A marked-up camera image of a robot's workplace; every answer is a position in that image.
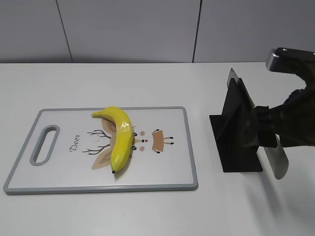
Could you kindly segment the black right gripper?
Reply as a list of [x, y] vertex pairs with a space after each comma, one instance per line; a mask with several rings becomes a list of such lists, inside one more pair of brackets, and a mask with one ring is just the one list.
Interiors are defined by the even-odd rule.
[[315, 145], [315, 65], [298, 72], [306, 86], [293, 91], [274, 108], [256, 106], [253, 120], [257, 131], [278, 134], [283, 147]]

